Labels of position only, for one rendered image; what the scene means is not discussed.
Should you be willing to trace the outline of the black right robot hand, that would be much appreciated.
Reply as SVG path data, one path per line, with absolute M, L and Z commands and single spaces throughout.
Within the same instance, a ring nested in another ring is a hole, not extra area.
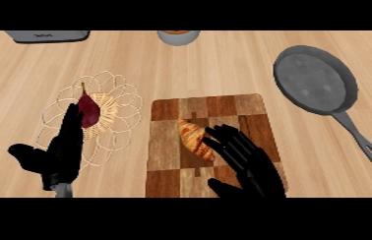
M 213 137 L 204 138 L 205 145 L 219 153 L 229 164 L 239 187 L 216 178 L 208 180 L 208 186 L 220 198 L 239 199 L 285 199 L 285 188 L 273 162 L 244 132 L 223 124 L 205 128 Z

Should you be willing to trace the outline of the grey cup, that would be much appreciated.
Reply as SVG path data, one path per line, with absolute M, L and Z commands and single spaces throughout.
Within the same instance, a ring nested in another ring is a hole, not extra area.
M 200 33 L 198 30 L 189 30 L 185 33 L 169 33 L 163 30 L 157 32 L 161 41 L 173 46 L 182 46 L 192 43 L 198 38 Z

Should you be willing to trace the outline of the golden croissant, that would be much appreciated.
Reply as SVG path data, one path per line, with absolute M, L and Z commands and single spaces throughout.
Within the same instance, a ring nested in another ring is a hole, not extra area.
M 204 160 L 214 161 L 213 149 L 204 143 L 205 129 L 185 119 L 177 120 L 177 127 L 180 140 L 189 152 L 195 153 Z

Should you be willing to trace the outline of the grey frying pan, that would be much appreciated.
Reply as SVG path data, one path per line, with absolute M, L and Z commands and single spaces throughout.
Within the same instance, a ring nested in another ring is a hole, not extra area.
M 315 114 L 334 117 L 372 162 L 372 143 L 347 115 L 358 100 L 359 88 L 341 60 L 316 47 L 290 46 L 275 60 L 273 78 L 279 90 L 298 107 Z

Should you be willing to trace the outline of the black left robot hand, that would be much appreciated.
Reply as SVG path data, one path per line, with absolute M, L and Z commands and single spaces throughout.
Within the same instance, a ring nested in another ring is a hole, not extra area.
M 79 176 L 83 150 L 81 119 L 79 106 L 71 103 L 48 150 L 25 144 L 9 146 L 8 152 L 18 159 L 21 167 L 42 175 L 46 191 L 53 191 L 59 184 L 71 184 Z

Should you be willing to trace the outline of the checkered wooden cutting board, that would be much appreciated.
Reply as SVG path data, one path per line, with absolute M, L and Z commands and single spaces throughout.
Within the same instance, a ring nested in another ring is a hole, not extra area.
M 284 169 L 262 95 L 239 94 L 158 99 L 151 105 L 145 195 L 149 198 L 208 198 L 208 180 L 238 186 L 222 156 L 203 144 L 205 129 L 236 127 Z

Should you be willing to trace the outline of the grey toaster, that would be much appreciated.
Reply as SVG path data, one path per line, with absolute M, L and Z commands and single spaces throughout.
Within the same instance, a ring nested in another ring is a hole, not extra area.
M 18 43 L 50 43 L 84 40 L 89 30 L 6 30 Z

